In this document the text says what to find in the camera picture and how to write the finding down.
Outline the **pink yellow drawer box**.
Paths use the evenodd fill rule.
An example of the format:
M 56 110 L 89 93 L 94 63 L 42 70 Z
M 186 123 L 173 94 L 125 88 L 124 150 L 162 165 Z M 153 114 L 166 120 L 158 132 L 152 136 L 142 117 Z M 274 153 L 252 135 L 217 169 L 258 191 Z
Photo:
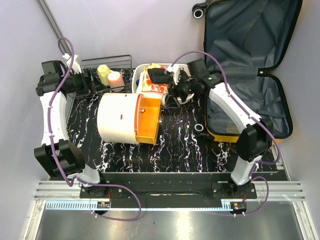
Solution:
M 141 93 L 105 93 L 97 110 L 97 129 L 104 142 L 156 145 L 161 100 Z

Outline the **white cloth garment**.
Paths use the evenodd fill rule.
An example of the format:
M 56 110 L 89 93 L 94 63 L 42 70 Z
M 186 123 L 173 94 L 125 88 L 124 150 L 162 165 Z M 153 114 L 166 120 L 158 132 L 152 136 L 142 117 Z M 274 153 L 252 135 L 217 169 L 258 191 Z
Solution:
M 144 72 L 140 73 L 139 79 L 137 81 L 137 88 L 136 88 L 136 92 L 137 93 L 141 93 L 142 89 L 143 89 L 143 80 L 144 80 Z

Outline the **black cloth pouch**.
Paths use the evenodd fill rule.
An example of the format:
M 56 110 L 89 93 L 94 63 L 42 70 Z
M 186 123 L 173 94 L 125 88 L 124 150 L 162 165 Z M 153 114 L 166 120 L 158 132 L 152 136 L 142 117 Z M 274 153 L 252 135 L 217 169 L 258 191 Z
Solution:
M 148 76 L 153 84 L 172 84 L 173 78 L 165 74 L 165 68 L 150 68 Z

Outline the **white plastic tray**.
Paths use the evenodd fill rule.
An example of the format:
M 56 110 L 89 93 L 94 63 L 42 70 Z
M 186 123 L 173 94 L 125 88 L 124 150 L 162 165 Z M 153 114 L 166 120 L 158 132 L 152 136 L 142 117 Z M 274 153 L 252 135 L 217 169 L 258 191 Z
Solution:
M 169 88 L 175 85 L 172 76 L 166 73 L 168 63 L 141 64 L 134 70 L 131 92 L 143 98 L 158 99 L 162 106 L 185 105 L 194 97 L 194 93 L 187 95 L 185 100 L 179 96 L 175 100 L 170 96 Z

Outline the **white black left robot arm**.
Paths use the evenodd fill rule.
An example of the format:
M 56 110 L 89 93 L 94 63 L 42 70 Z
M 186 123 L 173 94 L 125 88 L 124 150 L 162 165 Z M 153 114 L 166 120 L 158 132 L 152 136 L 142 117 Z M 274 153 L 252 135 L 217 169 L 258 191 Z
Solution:
M 85 163 L 82 151 L 68 136 L 66 106 L 67 94 L 84 88 L 83 76 L 75 74 L 60 60 L 50 60 L 41 64 L 36 94 L 43 110 L 43 137 L 41 145 L 34 149 L 34 157 L 51 178 L 62 178 L 68 185 L 81 180 L 90 187 L 97 198 L 108 193 L 108 186 L 102 182 L 99 172 Z

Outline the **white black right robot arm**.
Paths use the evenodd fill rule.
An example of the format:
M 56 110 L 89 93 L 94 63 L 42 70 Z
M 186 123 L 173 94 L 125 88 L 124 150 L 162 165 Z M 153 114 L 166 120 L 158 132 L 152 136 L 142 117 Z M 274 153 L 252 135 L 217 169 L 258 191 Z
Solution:
M 177 64 L 170 64 L 164 73 L 170 77 L 168 96 L 186 101 L 190 94 L 207 94 L 232 120 L 240 136 L 236 141 L 238 155 L 231 172 L 228 195 L 239 198 L 251 180 L 253 167 L 272 145 L 273 122 L 252 111 L 223 81 L 220 73 L 210 73 L 203 59 L 187 64 L 190 74 L 182 73 Z

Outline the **yellow Pikachu suitcase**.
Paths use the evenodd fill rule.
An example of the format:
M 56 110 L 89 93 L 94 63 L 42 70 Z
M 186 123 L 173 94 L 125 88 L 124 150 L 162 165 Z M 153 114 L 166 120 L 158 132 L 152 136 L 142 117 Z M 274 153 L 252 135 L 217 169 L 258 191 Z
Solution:
M 255 113 L 273 122 L 273 136 L 293 132 L 281 81 L 282 62 L 302 7 L 300 0 L 207 0 L 192 7 L 204 19 L 203 49 L 211 73 L 223 69 L 230 88 Z

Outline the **orange floral cloth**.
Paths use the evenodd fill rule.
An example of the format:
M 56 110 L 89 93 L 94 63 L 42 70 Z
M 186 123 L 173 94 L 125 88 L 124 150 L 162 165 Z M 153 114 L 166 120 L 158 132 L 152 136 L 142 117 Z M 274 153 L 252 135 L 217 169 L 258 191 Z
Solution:
M 152 83 L 150 77 L 148 75 L 148 69 L 152 68 L 161 68 L 165 69 L 164 66 L 151 63 L 143 68 L 144 78 L 143 78 L 143 85 L 142 85 L 142 92 L 154 91 L 154 92 L 162 92 L 168 93 L 168 84 L 155 84 Z

